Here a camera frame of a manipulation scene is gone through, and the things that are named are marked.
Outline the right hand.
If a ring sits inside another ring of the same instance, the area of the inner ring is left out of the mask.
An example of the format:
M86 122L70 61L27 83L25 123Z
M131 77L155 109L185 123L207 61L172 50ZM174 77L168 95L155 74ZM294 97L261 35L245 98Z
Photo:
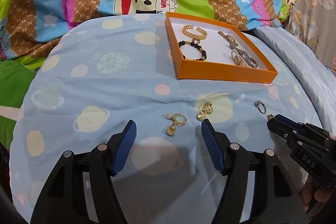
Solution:
M301 200L303 201L304 210L307 211L311 200L314 198L316 201L325 203L331 196L335 188L324 188L322 186L314 186L315 179L308 175L305 185L300 193Z

